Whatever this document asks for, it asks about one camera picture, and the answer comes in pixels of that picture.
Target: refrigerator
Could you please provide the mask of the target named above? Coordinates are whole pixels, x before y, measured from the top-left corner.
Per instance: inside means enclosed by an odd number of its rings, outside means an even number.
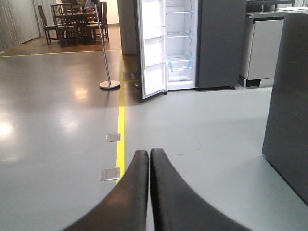
[[[142,98],[237,84],[245,8],[246,0],[135,0]]]

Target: dining table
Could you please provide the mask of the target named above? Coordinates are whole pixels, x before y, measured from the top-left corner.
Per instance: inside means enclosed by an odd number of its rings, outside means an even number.
[[[89,35],[87,34],[86,25],[90,21],[96,20],[96,12],[86,12],[86,13],[67,13],[65,15],[56,14],[55,18],[72,18],[74,24],[79,28],[80,38],[85,42],[89,41]]]

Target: round lamp base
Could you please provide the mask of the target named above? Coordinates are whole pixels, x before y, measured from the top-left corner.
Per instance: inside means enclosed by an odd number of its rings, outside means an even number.
[[[100,83],[100,88],[103,88],[103,89],[113,89],[113,88],[117,88],[119,86],[120,86],[120,82],[115,81],[115,80],[111,80],[110,84],[109,84],[108,81]]]

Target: square floor plate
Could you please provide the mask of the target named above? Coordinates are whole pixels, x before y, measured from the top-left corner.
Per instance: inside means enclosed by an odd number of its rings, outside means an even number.
[[[120,178],[120,167],[104,168],[101,172],[101,181],[116,180]]]
[[[121,134],[108,134],[106,136],[106,142],[117,142],[121,140]]]

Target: floor lamp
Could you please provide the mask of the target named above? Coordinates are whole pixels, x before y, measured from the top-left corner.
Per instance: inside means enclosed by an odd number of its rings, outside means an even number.
[[[104,53],[104,58],[105,58],[105,65],[106,65],[106,70],[107,70],[108,81],[104,81],[104,82],[100,83],[100,87],[103,88],[103,89],[113,89],[113,88],[119,87],[120,82],[116,81],[116,80],[110,80],[110,73],[109,73],[109,67],[108,67],[106,50],[105,50],[105,42],[104,42],[104,37],[103,37],[103,33],[102,33],[102,26],[101,26],[103,24],[101,24],[101,22],[100,22],[98,10],[97,10],[98,2],[100,2],[100,1],[99,0],[87,0],[87,3],[85,4],[84,9],[93,8],[93,7],[95,8],[96,18],[97,18],[97,22],[98,22],[98,28],[99,28],[100,35],[101,35],[101,42],[102,42],[103,53]]]

